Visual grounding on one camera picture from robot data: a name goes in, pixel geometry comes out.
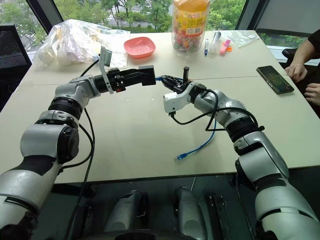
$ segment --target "plastic bag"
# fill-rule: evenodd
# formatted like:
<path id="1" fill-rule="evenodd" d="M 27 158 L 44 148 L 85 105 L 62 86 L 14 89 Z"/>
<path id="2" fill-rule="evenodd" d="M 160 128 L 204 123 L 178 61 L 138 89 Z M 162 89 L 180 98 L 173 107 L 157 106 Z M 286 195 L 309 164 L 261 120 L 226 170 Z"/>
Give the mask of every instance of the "plastic bag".
<path id="1" fill-rule="evenodd" d="M 103 45 L 112 51 L 110 67 L 124 68 L 128 60 L 124 43 L 129 38 L 129 31 L 80 20 L 66 20 L 53 26 L 44 44 L 35 53 L 33 64 L 46 67 L 54 61 L 62 66 L 92 63 L 99 58 Z"/>
<path id="2" fill-rule="evenodd" d="M 224 40 L 230 39 L 231 44 L 238 48 L 242 48 L 259 39 L 255 31 L 248 30 L 221 31 L 221 38 Z"/>
<path id="3" fill-rule="evenodd" d="M 205 38 L 210 0 L 173 0 L 172 46 L 181 52 L 195 52 Z"/>

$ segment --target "black sleeve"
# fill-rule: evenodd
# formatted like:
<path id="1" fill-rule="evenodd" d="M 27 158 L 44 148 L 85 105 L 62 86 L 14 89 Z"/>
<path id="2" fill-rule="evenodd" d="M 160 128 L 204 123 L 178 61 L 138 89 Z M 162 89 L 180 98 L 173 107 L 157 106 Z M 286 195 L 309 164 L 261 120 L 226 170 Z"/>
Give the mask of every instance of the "black sleeve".
<path id="1" fill-rule="evenodd" d="M 308 40 L 314 46 L 315 52 L 320 53 L 320 29 L 309 36 Z"/>

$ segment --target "tree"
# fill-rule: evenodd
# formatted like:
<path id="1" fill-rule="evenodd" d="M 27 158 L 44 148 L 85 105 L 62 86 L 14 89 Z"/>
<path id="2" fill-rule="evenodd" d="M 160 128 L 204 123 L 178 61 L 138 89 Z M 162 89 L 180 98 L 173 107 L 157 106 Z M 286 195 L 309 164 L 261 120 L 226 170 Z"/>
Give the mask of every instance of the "tree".
<path id="1" fill-rule="evenodd" d="M 76 19 L 93 24 L 104 24 L 108 17 L 100 2 L 94 0 L 54 0 L 63 20 Z"/>
<path id="2" fill-rule="evenodd" d="M 142 12 L 148 13 L 148 22 L 154 25 L 156 32 L 164 32 L 172 24 L 172 17 L 168 14 L 171 0 L 139 0 Z"/>
<path id="3" fill-rule="evenodd" d="M 215 0 L 210 6 L 207 30 L 235 29 L 246 0 Z"/>
<path id="4" fill-rule="evenodd" d="M 120 11 L 118 7 L 118 0 L 102 0 L 101 4 L 104 9 L 108 10 L 112 14 L 112 17 L 115 20 L 117 27 L 119 28 L 118 14 L 120 13 Z"/>
<path id="5" fill-rule="evenodd" d="M 132 10 L 132 7 L 135 5 L 135 0 L 116 0 L 117 4 L 121 7 L 124 7 L 126 16 L 129 17 L 129 12 Z"/>
<path id="6" fill-rule="evenodd" d="M 24 0 L 6 2 L 0 8 L 0 23 L 14 23 L 20 36 L 29 39 L 30 46 L 43 44 L 47 34 Z"/>
<path id="7" fill-rule="evenodd" d="M 288 48 L 298 48 L 307 38 L 300 36 L 279 35 L 272 33 L 258 32 L 265 45 L 285 46 Z"/>

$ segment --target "pink bowl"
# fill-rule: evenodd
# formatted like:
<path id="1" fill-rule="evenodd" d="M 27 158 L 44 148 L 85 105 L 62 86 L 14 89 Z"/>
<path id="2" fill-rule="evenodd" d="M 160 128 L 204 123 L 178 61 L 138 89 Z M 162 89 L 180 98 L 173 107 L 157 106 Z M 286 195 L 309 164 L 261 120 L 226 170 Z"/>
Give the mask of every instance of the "pink bowl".
<path id="1" fill-rule="evenodd" d="M 141 59 L 153 54 L 156 46 L 150 38 L 141 36 L 126 41 L 124 49 L 134 59 Z"/>

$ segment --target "wire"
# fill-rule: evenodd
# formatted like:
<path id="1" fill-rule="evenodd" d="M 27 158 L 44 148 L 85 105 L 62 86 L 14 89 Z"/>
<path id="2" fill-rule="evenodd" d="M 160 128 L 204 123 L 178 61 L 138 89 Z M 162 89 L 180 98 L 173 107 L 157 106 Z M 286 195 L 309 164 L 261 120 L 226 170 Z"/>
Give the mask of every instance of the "wire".
<path id="1" fill-rule="evenodd" d="M 254 232 L 252 230 L 252 226 L 251 226 L 251 223 L 250 223 L 250 220 L 249 220 L 248 212 L 247 212 L 246 206 L 245 206 L 244 202 L 242 201 L 242 198 L 241 198 L 241 195 L 240 195 L 238 173 L 236 173 L 236 175 L 235 175 L 235 190 L 236 190 L 236 195 L 238 197 L 238 200 L 240 202 L 240 205 L 241 205 L 244 217 L 245 217 L 245 221 L 246 221 L 249 233 L 250 233 L 250 237 L 251 237 L 252 240 L 255 240 L 255 235 L 254 235 Z"/>
<path id="2" fill-rule="evenodd" d="M 210 89 L 206 89 L 206 91 L 207 91 L 207 94 L 209 92 L 209 93 L 214 94 L 214 96 L 215 96 L 215 103 L 214 103 L 214 107 L 213 107 L 213 112 L 211 114 L 211 117 L 210 117 L 210 120 L 208 122 L 208 125 L 205 128 L 205 130 L 208 131 L 208 129 L 210 128 L 210 126 L 212 124 L 212 121 L 214 120 L 214 117 L 215 117 L 217 109 L 218 109 L 219 97 L 218 97 L 218 94 L 216 92 L 214 92 L 214 91 L 212 91 Z"/>
<path id="3" fill-rule="evenodd" d="M 88 66 L 88 68 L 86 70 L 84 70 L 84 72 L 80 75 L 80 77 L 83 77 L 98 62 L 99 62 L 99 58 L 96 61 L 94 61 L 90 66 Z"/>
<path id="4" fill-rule="evenodd" d="M 249 116 L 252 118 L 253 122 L 258 126 L 258 121 L 257 121 L 257 119 L 255 118 L 255 116 L 254 116 L 251 112 L 249 112 L 248 110 L 245 110 L 245 109 L 243 109 L 243 108 L 240 108 L 240 107 L 232 107 L 232 106 L 230 106 L 230 107 L 222 107 L 222 108 L 219 108 L 219 109 L 217 109 L 217 110 L 208 111 L 208 112 L 203 113 L 203 114 L 201 114 L 201 115 L 199 115 L 199 116 L 197 116 L 197 117 L 195 117 L 195 118 L 193 118 L 193 119 L 191 119 L 191 120 L 189 120 L 189 121 L 186 121 L 186 122 L 180 122 L 179 120 L 177 120 L 177 119 L 175 118 L 175 114 L 174 114 L 173 112 L 170 113 L 170 117 L 171 117 L 177 124 L 187 125 L 187 124 L 190 124 L 190 123 L 192 123 L 192 122 L 194 122 L 194 121 L 196 121 L 196 120 L 198 120 L 198 119 L 200 119 L 200 118 L 202 118 L 202 117 L 204 117 L 204 116 L 207 116 L 207 115 L 209 115 L 209 114 L 212 114 L 211 117 L 210 117 L 210 121 L 209 121 L 208 125 L 206 126 L 205 130 L 206 130 L 207 132 L 225 131 L 224 128 L 209 129 L 209 126 L 211 125 L 211 123 L 212 123 L 212 121 L 213 121 L 213 119 L 214 119 L 214 117 L 215 117 L 215 114 L 216 114 L 217 112 L 220 112 L 220 111 L 223 111 L 223 110 L 237 110 L 237 111 L 239 111 L 239 112 L 243 112 L 243 113 L 249 115 Z"/>
<path id="5" fill-rule="evenodd" d="M 206 115 L 208 115 L 208 114 L 212 114 L 212 113 L 215 113 L 215 112 L 217 111 L 218 101 L 219 101 L 219 97 L 218 97 L 217 93 L 214 92 L 214 91 L 212 91 L 212 90 L 210 90 L 210 89 L 205 89 L 204 91 L 206 91 L 207 93 L 209 92 L 209 93 L 214 94 L 215 99 L 216 99 L 216 101 L 215 101 L 215 103 L 214 103 L 214 108 L 213 108 L 214 110 L 213 110 L 213 111 L 206 112 L 206 113 L 204 113 L 204 114 L 201 114 L 201 115 L 195 117 L 194 119 L 191 119 L 190 121 L 186 121 L 186 122 L 180 122 L 180 121 L 178 121 L 178 120 L 175 118 L 174 113 L 171 113 L 170 116 L 172 117 L 172 119 L 173 119 L 177 124 L 187 125 L 187 124 L 190 124 L 190 123 L 192 123 L 192 122 L 194 122 L 194 121 L 196 121 L 196 120 L 198 120 L 198 119 L 200 119 L 200 118 L 202 118 L 202 117 L 204 117 L 204 116 L 206 116 Z"/>
<path id="6" fill-rule="evenodd" d="M 214 127 L 213 127 L 213 129 L 216 129 L 216 126 L 217 126 L 217 120 L 214 121 Z M 188 151 L 188 152 L 185 152 L 185 153 L 182 153 L 182 154 L 178 155 L 178 156 L 175 158 L 175 160 L 182 160 L 182 159 L 184 159 L 185 157 L 187 157 L 188 155 L 190 155 L 190 154 L 192 154 L 192 153 L 194 153 L 194 152 L 199 151 L 200 149 L 202 149 L 204 146 L 206 146 L 206 145 L 212 140 L 212 138 L 214 137 L 214 135 L 215 135 L 215 132 L 212 131 L 211 136 L 209 137 L 209 139 L 208 139 L 204 144 L 200 145 L 199 147 L 197 147 L 197 148 L 194 149 L 194 150 L 191 150 L 191 151 Z"/>
<path id="7" fill-rule="evenodd" d="M 194 189 L 194 185 L 195 185 L 196 179 L 197 179 L 197 177 L 195 176 L 194 179 L 193 179 L 191 188 L 190 188 L 190 192 L 192 192 L 192 189 Z"/>
<path id="8" fill-rule="evenodd" d="M 84 164 L 91 157 L 91 154 L 93 152 L 93 145 L 94 145 L 93 140 L 92 140 L 91 136 L 89 135 L 89 133 L 87 132 L 87 130 L 81 124 L 79 124 L 79 127 L 82 129 L 82 131 L 85 133 L 85 135 L 88 137 L 88 139 L 90 141 L 91 149 L 90 149 L 89 155 L 84 160 L 82 160 L 82 161 L 80 161 L 78 163 L 70 164 L 70 165 L 66 165 L 66 166 L 61 167 L 60 173 L 62 173 L 64 169 L 74 168 L 74 167 L 77 167 L 77 166 L 80 166 L 80 165 Z"/>
<path id="9" fill-rule="evenodd" d="M 84 76 L 99 60 L 96 60 L 94 63 L 92 63 L 81 75 L 80 77 Z M 95 153 L 95 144 L 96 144 L 96 136 L 95 136 L 95 131 L 94 131 L 94 127 L 93 127 L 93 124 L 92 124 L 92 121 L 91 121 L 91 118 L 88 114 L 88 111 L 86 108 L 84 108 L 84 112 L 85 112 L 85 115 L 86 117 L 88 118 L 88 121 L 89 121 L 89 124 L 90 124 L 90 129 L 91 129 L 91 134 L 92 134 L 92 139 L 88 133 L 88 131 L 82 126 L 79 124 L 80 128 L 84 131 L 84 133 L 88 136 L 89 140 L 90 140 L 90 143 L 91 143 L 91 151 L 90 151 L 90 154 L 89 154 L 89 163 L 88 163 L 88 166 L 86 168 L 86 172 L 85 172 L 85 176 L 84 176 L 84 180 L 83 182 L 81 183 L 81 188 L 80 188 L 80 193 L 78 195 L 78 198 L 76 200 L 76 205 L 72 211 L 72 214 L 71 214 L 71 217 L 69 219 L 69 222 L 68 222 L 68 225 L 67 225 L 67 228 L 66 228 L 66 231 L 65 231 L 65 234 L 64 234 L 64 240 L 68 240 L 68 236 L 69 236 L 69 233 L 70 233 L 70 230 L 71 230 L 71 227 L 72 227 L 72 224 L 74 222 L 74 218 L 76 216 L 76 213 L 78 211 L 78 207 L 79 207 L 79 204 L 80 204 L 80 201 L 81 201 L 81 198 L 82 198 L 82 195 L 84 194 L 84 191 L 85 191 L 85 186 L 86 186 L 86 183 L 88 181 L 88 176 L 89 176 L 89 171 L 90 171 L 90 167 L 91 167 L 91 164 L 92 164 L 92 161 L 93 161 L 93 158 L 94 158 L 94 153 Z M 81 165 L 83 163 L 85 163 L 87 161 L 87 157 L 79 162 L 79 163 L 76 163 L 76 165 Z"/>
<path id="10" fill-rule="evenodd" d="M 91 119 L 90 119 L 90 116 L 87 112 L 87 109 L 85 108 L 84 109 L 84 112 L 89 120 L 89 124 L 90 124 L 90 128 L 91 128 L 91 133 L 92 133 L 92 151 L 90 152 L 90 160 L 89 160 L 89 164 L 88 164 L 88 167 L 86 168 L 86 172 L 85 172 L 85 176 L 84 176 L 84 180 L 83 182 L 81 183 L 81 188 L 80 188 L 80 193 L 78 195 L 78 198 L 77 198 L 77 201 L 76 201 L 76 205 L 72 211 L 72 214 L 71 214 L 71 217 L 70 217 L 70 220 L 69 220 L 69 223 L 68 223 L 68 226 L 67 226 L 67 229 L 66 229 L 66 232 L 65 232 L 65 235 L 64 235 L 64 240 L 67 240 L 68 239 L 68 236 L 69 236 L 69 233 L 70 233 L 70 230 L 71 230 L 71 226 L 72 226 L 72 223 L 74 222 L 74 218 L 75 218 L 75 215 L 78 211 L 78 207 L 79 207 L 79 204 L 80 204 L 80 201 L 81 201 L 81 197 L 82 195 L 84 194 L 84 191 L 85 191 L 85 186 L 86 186 L 86 183 L 87 183 L 87 180 L 88 180 L 88 176 L 89 176 L 89 171 L 90 171 L 90 167 L 91 167 L 91 164 L 92 164 L 92 160 L 94 158 L 94 152 L 95 152 L 95 144 L 96 144 L 96 137 L 95 137 L 95 132 L 94 132 L 94 128 L 93 128 L 93 125 L 92 125 L 92 122 L 91 122 Z"/>

